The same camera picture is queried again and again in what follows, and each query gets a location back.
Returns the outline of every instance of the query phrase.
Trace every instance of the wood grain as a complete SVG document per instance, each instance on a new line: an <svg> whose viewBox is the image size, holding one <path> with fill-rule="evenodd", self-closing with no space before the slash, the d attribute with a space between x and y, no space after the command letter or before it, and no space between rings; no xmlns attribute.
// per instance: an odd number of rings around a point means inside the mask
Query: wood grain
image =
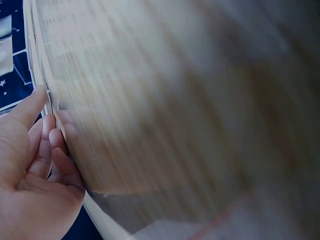
<svg viewBox="0 0 320 240"><path fill-rule="evenodd" d="M244 2L30 0L31 49L93 198L109 214L99 194L145 204L114 208L133 209L131 233L262 188L317 234L294 210L319 181L315 8Z"/></svg>

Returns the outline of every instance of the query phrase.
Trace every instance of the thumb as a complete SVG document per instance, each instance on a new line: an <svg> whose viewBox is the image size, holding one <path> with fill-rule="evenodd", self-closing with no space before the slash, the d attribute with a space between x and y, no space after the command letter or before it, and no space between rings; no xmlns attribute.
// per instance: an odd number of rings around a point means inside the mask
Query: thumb
<svg viewBox="0 0 320 240"><path fill-rule="evenodd" d="M28 130L46 102L46 91L36 88L8 115L0 118L0 186L16 186L29 164Z"/></svg>

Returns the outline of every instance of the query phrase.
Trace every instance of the blue fabric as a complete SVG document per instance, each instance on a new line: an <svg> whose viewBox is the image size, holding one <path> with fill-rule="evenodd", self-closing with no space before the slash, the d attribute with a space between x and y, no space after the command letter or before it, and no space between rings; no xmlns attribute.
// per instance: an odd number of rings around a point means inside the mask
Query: blue fabric
<svg viewBox="0 0 320 240"><path fill-rule="evenodd" d="M0 19L9 15L12 16L13 53L16 53L26 48L22 0L0 0ZM14 56L13 64L13 72L0 76L0 109L11 109L12 107L6 106L24 99L33 90L27 54L22 52ZM63 240L72 239L102 239L83 207L63 238Z"/></svg>

